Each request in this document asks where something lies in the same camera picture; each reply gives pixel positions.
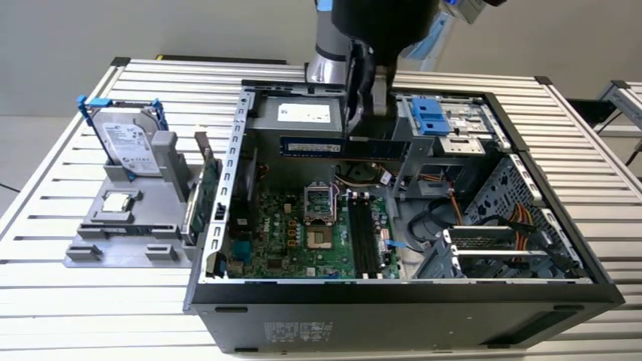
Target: blue plastic clip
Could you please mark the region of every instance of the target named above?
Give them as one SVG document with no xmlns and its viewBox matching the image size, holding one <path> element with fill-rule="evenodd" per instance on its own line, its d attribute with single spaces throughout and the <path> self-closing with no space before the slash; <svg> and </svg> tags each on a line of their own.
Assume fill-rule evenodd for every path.
<svg viewBox="0 0 642 361">
<path fill-rule="evenodd" d="M 388 245 L 391 247 L 399 247 L 399 248 L 407 247 L 405 243 L 392 241 L 391 239 L 385 239 L 385 245 Z"/>
<path fill-rule="evenodd" d="M 423 135 L 448 135 L 449 125 L 439 102 L 433 99 L 413 97 L 411 104 L 412 115 L 419 123 L 419 132 Z"/>
<path fill-rule="evenodd" d="M 89 102 L 89 106 L 93 108 L 108 108 L 113 104 L 113 101 L 108 98 L 93 98 Z"/>
<path fill-rule="evenodd" d="M 153 99 L 153 102 L 150 102 L 150 106 L 156 110 L 156 119 L 158 121 L 158 129 L 160 130 L 168 130 L 168 121 L 164 119 L 164 109 L 162 109 L 162 103 L 160 100 L 156 98 Z"/>
<path fill-rule="evenodd" d="M 78 96 L 76 98 L 76 105 L 78 107 L 80 114 L 82 115 L 84 120 L 86 121 L 88 126 L 93 126 L 93 122 L 90 121 L 90 116 L 89 112 L 86 111 L 86 106 L 85 106 L 85 101 L 86 97 L 85 96 Z"/>
<path fill-rule="evenodd" d="M 332 11 L 332 0 L 318 0 L 316 2 L 316 11 Z"/>
</svg>

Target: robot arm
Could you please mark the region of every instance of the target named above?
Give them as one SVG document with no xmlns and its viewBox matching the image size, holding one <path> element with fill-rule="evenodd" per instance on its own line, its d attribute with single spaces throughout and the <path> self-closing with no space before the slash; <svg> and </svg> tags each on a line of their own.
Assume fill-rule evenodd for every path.
<svg viewBox="0 0 642 361">
<path fill-rule="evenodd" d="M 497 6 L 505 0 L 484 2 Z M 345 79 L 350 135 L 376 137 L 393 123 L 397 111 L 389 89 L 397 56 L 428 35 L 440 3 L 441 0 L 333 0 L 332 23 L 352 40 Z"/>
</svg>

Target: hard drive label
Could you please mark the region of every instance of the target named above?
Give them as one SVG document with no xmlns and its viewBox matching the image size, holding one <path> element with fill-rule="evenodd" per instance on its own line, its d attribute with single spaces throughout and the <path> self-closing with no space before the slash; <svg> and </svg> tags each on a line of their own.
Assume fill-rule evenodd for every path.
<svg viewBox="0 0 642 361">
<path fill-rule="evenodd" d="M 137 175 L 158 174 L 144 129 L 136 124 L 120 123 L 104 123 L 102 129 L 121 166 Z"/>
</svg>

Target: white label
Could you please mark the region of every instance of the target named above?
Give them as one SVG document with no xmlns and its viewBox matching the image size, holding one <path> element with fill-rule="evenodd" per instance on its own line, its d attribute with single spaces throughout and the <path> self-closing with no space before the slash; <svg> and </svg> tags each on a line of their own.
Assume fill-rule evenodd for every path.
<svg viewBox="0 0 642 361">
<path fill-rule="evenodd" d="M 381 175 L 381 180 L 380 182 L 387 186 L 389 183 L 389 179 L 392 178 L 392 175 L 388 171 L 385 171 Z"/>
<path fill-rule="evenodd" d="M 126 233 L 124 228 L 102 228 L 102 232 L 106 233 Z"/>
<path fill-rule="evenodd" d="M 341 146 L 337 144 L 288 144 L 288 150 L 292 152 L 332 152 L 338 153 Z"/>
<path fill-rule="evenodd" d="M 326 342 L 332 322 L 262 322 L 268 342 Z"/>
<path fill-rule="evenodd" d="M 451 120 L 449 124 L 452 125 L 452 128 L 465 128 L 464 120 Z"/>
<path fill-rule="evenodd" d="M 281 104 L 278 122 L 329 123 L 329 105 Z"/>
<path fill-rule="evenodd" d="M 102 129 L 122 167 L 137 175 L 158 174 L 144 129 L 136 124 L 120 123 L 104 123 Z"/>
</svg>

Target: aluminum slatted table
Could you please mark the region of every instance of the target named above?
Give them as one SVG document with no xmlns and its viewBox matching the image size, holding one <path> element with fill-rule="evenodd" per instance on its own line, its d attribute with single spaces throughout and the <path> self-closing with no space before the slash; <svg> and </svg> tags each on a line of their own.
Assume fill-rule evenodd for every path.
<svg viewBox="0 0 642 361">
<path fill-rule="evenodd" d="M 240 80 L 302 77 L 301 66 L 132 60 L 108 68 L 90 97 L 157 97 L 177 148 L 196 163 L 200 127 L 224 152 Z M 627 303 L 528 350 L 286 357 L 642 359 L 642 186 L 557 90 L 532 77 L 421 72 L 401 72 L 395 86 L 495 93 Z M 0 359 L 232 358 L 221 356 L 198 317 L 182 314 L 188 269 L 66 269 L 60 263 L 105 177 L 104 161 L 76 115 L 0 219 Z"/>
</svg>

